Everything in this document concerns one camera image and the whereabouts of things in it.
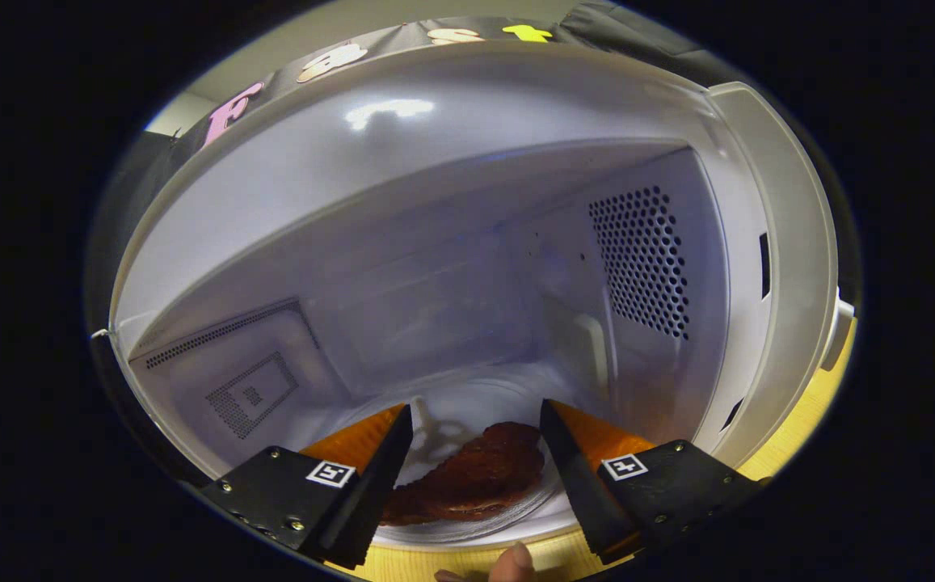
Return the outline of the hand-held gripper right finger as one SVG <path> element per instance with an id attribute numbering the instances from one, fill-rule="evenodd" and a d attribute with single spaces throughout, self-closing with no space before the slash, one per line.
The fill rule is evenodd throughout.
<path id="1" fill-rule="evenodd" d="M 663 551 L 765 489 L 685 439 L 643 437 L 552 399 L 540 431 L 587 546 L 603 564 Z"/>

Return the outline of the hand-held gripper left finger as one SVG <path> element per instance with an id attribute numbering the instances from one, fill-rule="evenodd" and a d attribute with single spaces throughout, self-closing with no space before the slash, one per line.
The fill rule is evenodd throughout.
<path id="1" fill-rule="evenodd" d="M 411 448 L 400 403 L 293 452 L 270 445 L 199 489 L 219 515 L 282 551 L 353 568 L 366 561 Z"/>

